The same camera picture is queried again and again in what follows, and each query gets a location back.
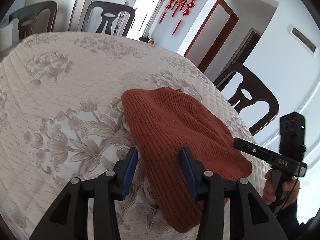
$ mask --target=black sleeve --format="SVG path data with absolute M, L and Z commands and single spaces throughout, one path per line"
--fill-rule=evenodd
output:
M 299 225 L 297 220 L 297 208 L 297 201 L 295 201 L 295 203 L 280 211 L 277 216 L 277 220 L 287 235 L 288 240 L 297 239 L 308 229 L 313 220 L 313 218 L 311 218 L 306 224 L 301 223 Z

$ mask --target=red wooden door frame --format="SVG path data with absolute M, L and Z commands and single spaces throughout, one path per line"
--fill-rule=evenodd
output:
M 201 25 L 200 29 L 198 30 L 196 36 L 193 38 L 192 42 L 190 43 L 190 46 L 188 47 L 187 51 L 184 54 L 185 57 L 191 50 L 191 47 L 195 43 L 196 39 L 200 35 L 202 29 L 208 22 L 210 16 L 214 12 L 218 4 L 221 5 L 221 7 L 230 15 L 230 18 L 225 24 L 225 26 L 223 27 L 223 29 L 221 30 L 220 34 L 218 35 L 214 43 L 212 44 L 211 48 L 208 50 L 207 54 L 202 59 L 201 63 L 199 64 L 198 68 L 202 72 L 204 72 L 207 69 L 207 67 L 213 60 L 213 58 L 217 55 L 222 45 L 224 44 L 224 42 L 226 41 L 226 39 L 228 38 L 228 36 L 230 35 L 230 33 L 232 32 L 233 28 L 236 26 L 239 20 L 239 17 L 234 13 L 234 11 L 229 7 L 229 5 L 227 5 L 227 3 L 224 0 L 217 0 L 217 2 L 214 4 L 211 11 L 209 12 L 208 16 L 204 20 L 203 24 Z

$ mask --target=knit hat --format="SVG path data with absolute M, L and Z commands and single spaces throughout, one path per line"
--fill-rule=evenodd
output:
M 181 90 L 132 89 L 122 95 L 124 114 L 137 144 L 142 167 L 167 223 L 185 233 L 200 223 L 202 203 L 188 193 L 179 150 L 223 179 L 251 174 L 251 163 L 234 149 L 226 125 Z

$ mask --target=device handle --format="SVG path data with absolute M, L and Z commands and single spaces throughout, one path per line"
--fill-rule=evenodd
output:
M 273 186 L 273 192 L 276 195 L 276 201 L 271 203 L 269 205 L 269 208 L 271 209 L 274 215 L 281 210 L 284 204 L 284 201 L 287 198 L 287 195 L 289 194 L 289 192 L 284 192 L 282 190 L 282 184 L 285 181 L 290 180 L 291 178 L 292 178 L 292 175 L 287 174 L 286 172 L 282 172 L 276 169 L 271 170 L 271 183 Z

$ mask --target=tablecloth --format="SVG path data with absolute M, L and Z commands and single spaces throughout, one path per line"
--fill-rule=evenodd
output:
M 0 63 L 0 214 L 28 239 L 72 177 L 92 179 L 123 159 L 135 142 L 121 103 L 132 88 L 181 89 L 221 119 L 234 137 L 254 142 L 217 88 L 188 59 L 167 49 L 96 33 L 26 38 Z M 268 166 L 252 162 L 248 178 L 262 194 Z M 195 239 L 164 221 L 140 160 L 130 194 L 116 202 L 122 239 Z M 89 239 L 93 239 L 93 203 Z M 229 236 L 229 205 L 225 234 Z

